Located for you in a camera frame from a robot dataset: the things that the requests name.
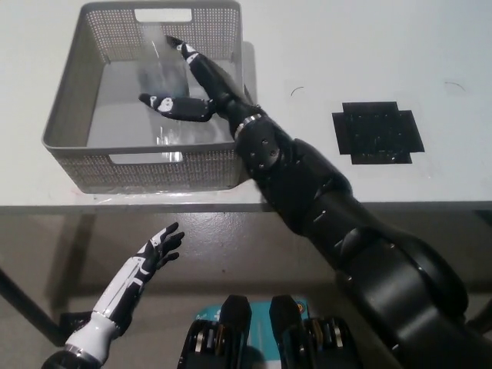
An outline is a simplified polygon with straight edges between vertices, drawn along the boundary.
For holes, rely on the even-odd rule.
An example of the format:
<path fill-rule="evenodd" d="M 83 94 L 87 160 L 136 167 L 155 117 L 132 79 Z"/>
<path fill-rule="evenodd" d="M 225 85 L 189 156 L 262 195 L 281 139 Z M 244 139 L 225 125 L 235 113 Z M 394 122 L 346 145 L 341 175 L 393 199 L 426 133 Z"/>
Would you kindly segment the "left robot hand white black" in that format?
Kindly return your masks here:
<path fill-rule="evenodd" d="M 112 278 L 92 308 L 88 323 L 69 336 L 65 350 L 102 367 L 112 341 L 128 329 L 146 284 L 157 270 L 179 257 L 176 249 L 184 236 L 175 222 L 148 239 Z"/>

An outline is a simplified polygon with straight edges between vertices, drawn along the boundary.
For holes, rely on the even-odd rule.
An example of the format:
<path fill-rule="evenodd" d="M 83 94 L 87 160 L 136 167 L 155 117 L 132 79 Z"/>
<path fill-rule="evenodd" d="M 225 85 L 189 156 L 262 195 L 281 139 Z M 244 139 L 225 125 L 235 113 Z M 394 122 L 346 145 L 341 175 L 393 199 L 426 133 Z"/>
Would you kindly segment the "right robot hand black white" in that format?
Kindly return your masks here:
<path fill-rule="evenodd" d="M 142 93 L 138 97 L 140 102 L 166 118 L 179 121 L 206 122 L 217 114 L 228 122 L 233 135 L 245 125 L 266 115 L 214 61 L 179 38 L 167 35 L 165 40 L 188 63 L 191 73 L 208 99 L 162 97 Z"/>

